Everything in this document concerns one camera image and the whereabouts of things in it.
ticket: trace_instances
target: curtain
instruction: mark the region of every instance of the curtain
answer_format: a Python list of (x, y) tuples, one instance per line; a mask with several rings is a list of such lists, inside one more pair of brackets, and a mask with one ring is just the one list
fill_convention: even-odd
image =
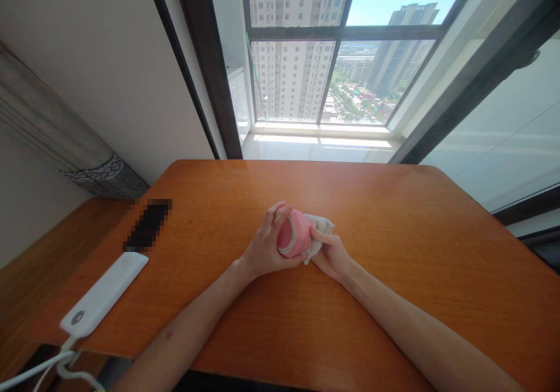
[(148, 189), (62, 99), (1, 45), (0, 125), (97, 197), (139, 198)]

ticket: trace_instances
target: wrist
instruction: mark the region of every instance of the wrist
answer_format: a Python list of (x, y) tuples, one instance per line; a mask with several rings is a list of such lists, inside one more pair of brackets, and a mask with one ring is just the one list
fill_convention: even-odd
[(251, 284), (256, 278), (258, 278), (258, 275), (251, 270), (249, 265), (247, 265), (247, 261), (243, 257), (233, 261), (230, 268), (234, 270), (236, 276), (244, 284)]
[(347, 286), (353, 279), (356, 278), (360, 268), (360, 264), (358, 264), (353, 258), (348, 257), (348, 262), (344, 265), (344, 270), (340, 273), (337, 281), (343, 286)]

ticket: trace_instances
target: white remote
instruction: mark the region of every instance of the white remote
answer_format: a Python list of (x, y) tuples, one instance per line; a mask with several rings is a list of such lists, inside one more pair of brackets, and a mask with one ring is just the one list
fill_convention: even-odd
[(124, 252), (62, 319), (60, 327), (76, 338), (87, 337), (147, 262), (148, 257), (145, 255)]

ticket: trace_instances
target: pink cup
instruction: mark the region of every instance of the pink cup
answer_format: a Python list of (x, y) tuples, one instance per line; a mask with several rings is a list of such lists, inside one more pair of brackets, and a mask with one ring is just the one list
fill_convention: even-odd
[[(284, 207), (279, 208), (278, 215)], [(309, 232), (313, 224), (301, 211), (292, 210), (286, 221), (280, 227), (278, 242), (276, 244), (278, 252), (286, 258), (293, 258), (304, 253), (311, 248), (311, 233)]]

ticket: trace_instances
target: wooden table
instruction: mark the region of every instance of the wooden table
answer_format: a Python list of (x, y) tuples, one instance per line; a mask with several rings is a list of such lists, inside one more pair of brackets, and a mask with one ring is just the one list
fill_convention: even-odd
[[(560, 278), (434, 167), (181, 160), (46, 306), (32, 339), (58, 323), (121, 254), (150, 198), (173, 211), (150, 261), (80, 348), (136, 357), (249, 244), (287, 200), (336, 224), (349, 253), (397, 293), (473, 343), (528, 390), (560, 384)], [(251, 284), (193, 369), (315, 390), (430, 390), (384, 331), (313, 264)]]

